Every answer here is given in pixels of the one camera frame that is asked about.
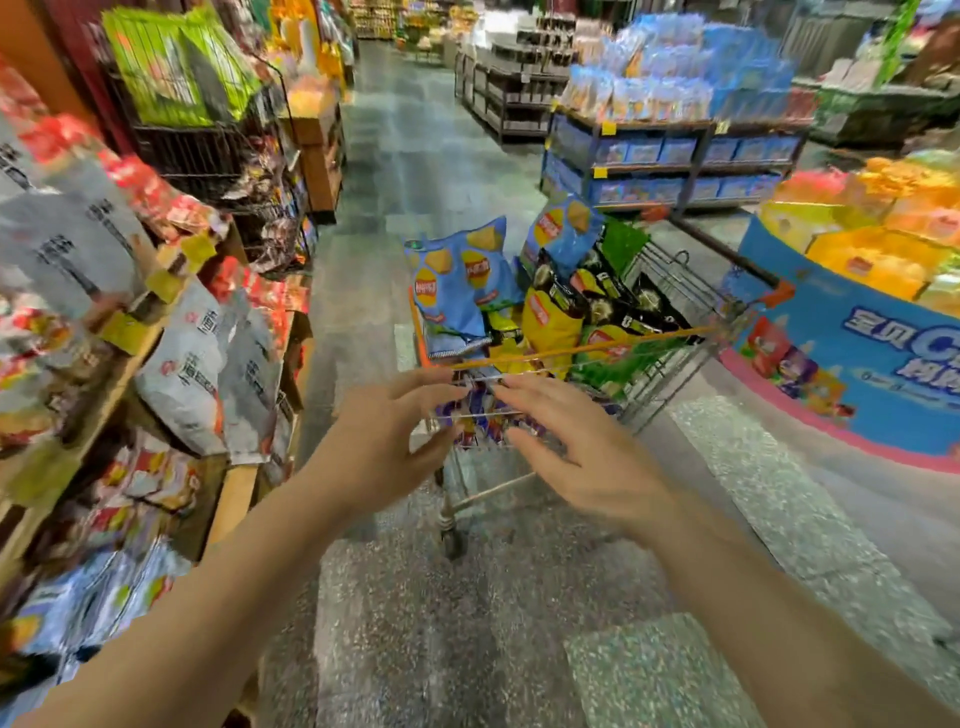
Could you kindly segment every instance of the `hand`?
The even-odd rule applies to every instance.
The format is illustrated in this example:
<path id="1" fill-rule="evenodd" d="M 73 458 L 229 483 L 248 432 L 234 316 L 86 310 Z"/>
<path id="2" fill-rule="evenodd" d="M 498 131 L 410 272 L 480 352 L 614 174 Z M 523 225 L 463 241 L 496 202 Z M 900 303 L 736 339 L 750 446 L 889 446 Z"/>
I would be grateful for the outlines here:
<path id="1" fill-rule="evenodd" d="M 452 377 L 449 369 L 416 369 L 387 384 L 347 392 L 339 418 L 310 460 L 323 474 L 326 492 L 350 518 L 409 495 L 443 465 L 455 427 L 442 429 L 416 452 L 410 451 L 410 433 L 436 407 L 467 395 L 464 387 L 450 384 Z"/>
<path id="2" fill-rule="evenodd" d="M 660 468 L 631 434 L 572 384 L 536 375 L 504 377 L 496 395 L 549 429 L 566 459 L 518 427 L 507 438 L 570 505 L 631 525 L 671 501 Z"/>

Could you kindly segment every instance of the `speckled floor tile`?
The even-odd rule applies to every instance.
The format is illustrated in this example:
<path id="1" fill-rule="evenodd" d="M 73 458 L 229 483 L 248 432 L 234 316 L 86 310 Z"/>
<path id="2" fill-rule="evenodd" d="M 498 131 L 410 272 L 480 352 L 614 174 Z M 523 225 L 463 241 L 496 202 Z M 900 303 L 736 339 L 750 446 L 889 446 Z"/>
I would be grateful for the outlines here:
<path id="1" fill-rule="evenodd" d="M 565 643 L 589 728 L 762 728 L 753 701 L 689 614 Z"/>
<path id="2" fill-rule="evenodd" d="M 933 642 L 949 625 L 893 564 L 880 562 L 805 584 L 864 640 L 960 709 L 958 666 Z"/>
<path id="3" fill-rule="evenodd" d="M 669 411 L 788 573 L 810 578 L 884 558 L 794 455 L 726 398 Z"/>

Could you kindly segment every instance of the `gray floor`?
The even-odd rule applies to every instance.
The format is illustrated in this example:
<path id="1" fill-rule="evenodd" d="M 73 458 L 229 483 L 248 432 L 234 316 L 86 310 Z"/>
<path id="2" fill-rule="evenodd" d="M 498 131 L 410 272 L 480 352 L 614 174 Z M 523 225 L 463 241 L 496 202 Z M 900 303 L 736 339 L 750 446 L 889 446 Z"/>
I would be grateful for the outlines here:
<path id="1" fill-rule="evenodd" d="M 364 43 L 355 99 L 344 116 L 344 195 L 338 225 L 322 234 L 315 270 L 311 318 L 317 352 L 304 453 L 319 442 L 349 386 L 382 380 L 411 364 L 401 239 L 446 235 L 506 214 L 508 251 L 515 251 L 543 204 L 535 188 L 541 146 L 497 147 L 454 101 L 449 71 L 415 65 L 386 44 Z M 701 222 L 735 243 L 745 220 L 740 215 Z M 691 265 L 707 278 L 719 279 L 726 270 L 724 261 L 675 232 L 660 228 L 655 234 L 665 247 L 689 248 Z M 766 546 L 754 530 L 766 533 L 771 558 L 782 568 L 825 602 L 849 607 L 844 616 L 867 639 L 873 629 L 881 648 L 890 643 L 892 652 L 908 652 L 899 661 L 918 679 L 952 675 L 943 656 L 930 651 L 931 634 L 947 629 L 946 623 L 859 531 L 864 523 L 854 524 L 832 504 L 828 533 L 800 547 L 812 555 L 791 558 L 792 551 L 783 551 L 783 527 L 771 526 L 776 516 L 769 503 L 756 505 L 766 487 L 756 478 L 757 459 L 769 455 L 769 467 L 781 473 L 778 482 L 816 501 L 818 517 L 826 501 L 833 503 L 827 490 L 841 499 L 834 491 L 842 489 L 831 489 L 828 481 L 835 484 L 846 466 L 834 458 L 827 475 L 811 476 L 824 465 L 823 448 L 804 448 L 809 435 L 803 433 L 778 430 L 777 438 L 770 436 L 768 430 L 779 426 L 776 418 L 745 401 L 724 374 L 708 367 L 674 409 L 651 423 L 644 440 L 678 481 L 741 523 L 758 548 Z M 734 414 L 738 408 L 751 416 Z M 742 425 L 734 428 L 697 425 L 739 417 Z M 795 453 L 780 443 L 781 435 L 796 443 Z M 811 452 L 821 459 L 810 459 Z M 735 483 L 715 476 L 730 472 L 725 462 L 731 459 L 752 463 L 755 476 Z M 510 453 L 468 459 L 465 471 L 470 491 L 519 472 Z M 329 550 L 268 652 L 264 724 L 757 724 L 749 700 L 696 625 L 682 616 L 666 619 L 680 609 L 650 555 L 535 483 L 464 519 L 467 554 L 451 563 L 436 541 L 438 506 L 436 490 L 424 486 Z M 796 503 L 805 507 L 812 506 Z M 795 519 L 796 511 L 789 515 Z M 896 557 L 894 562 L 903 568 Z M 885 594 L 895 583 L 899 600 L 890 600 L 882 614 L 879 606 L 869 615 L 856 611 L 859 593 L 850 584 L 868 581 Z M 876 604 L 883 601 L 872 594 Z M 912 631 L 894 640 L 894 622 L 898 630 L 906 624 Z M 680 643 L 683 655 L 693 657 L 666 659 Z M 950 699 L 951 690 L 952 683 L 938 694 Z M 697 697 L 714 691 L 723 699 Z M 677 704 L 684 701 L 681 710 Z"/>

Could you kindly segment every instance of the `price tag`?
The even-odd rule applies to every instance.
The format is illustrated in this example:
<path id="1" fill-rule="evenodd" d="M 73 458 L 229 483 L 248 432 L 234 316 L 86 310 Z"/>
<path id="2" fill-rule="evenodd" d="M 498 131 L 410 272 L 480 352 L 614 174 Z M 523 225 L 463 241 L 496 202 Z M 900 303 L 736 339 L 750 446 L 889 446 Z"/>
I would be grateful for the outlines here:
<path id="1" fill-rule="evenodd" d="M 80 469 L 80 461 L 57 440 L 39 444 L 8 485 L 8 495 L 25 508 L 52 507 Z"/>
<path id="2" fill-rule="evenodd" d="M 143 346 L 148 330 L 149 327 L 146 324 L 141 324 L 130 314 L 114 311 L 100 331 L 100 338 L 111 343 L 121 352 L 135 356 Z"/>
<path id="3" fill-rule="evenodd" d="M 147 290 L 156 293 L 156 297 L 164 303 L 173 303 L 183 289 L 183 279 L 177 278 L 170 271 L 159 268 L 147 277 Z"/>
<path id="4" fill-rule="evenodd" d="M 192 273 L 199 271 L 204 263 L 217 254 L 217 247 L 213 244 L 210 236 L 205 233 L 191 235 L 181 240 L 180 249 L 183 251 L 183 254 L 186 255 Z"/>

